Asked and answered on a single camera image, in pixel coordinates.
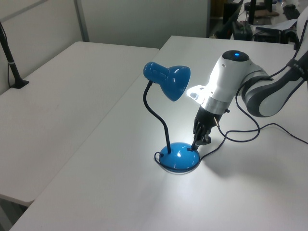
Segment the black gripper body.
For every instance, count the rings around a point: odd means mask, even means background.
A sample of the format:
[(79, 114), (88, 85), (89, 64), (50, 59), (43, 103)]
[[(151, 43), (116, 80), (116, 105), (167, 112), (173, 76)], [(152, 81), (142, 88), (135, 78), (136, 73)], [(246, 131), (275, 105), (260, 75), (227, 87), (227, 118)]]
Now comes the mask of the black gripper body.
[(210, 140), (211, 129), (219, 122), (219, 115), (200, 107), (194, 119), (193, 134), (195, 140)]

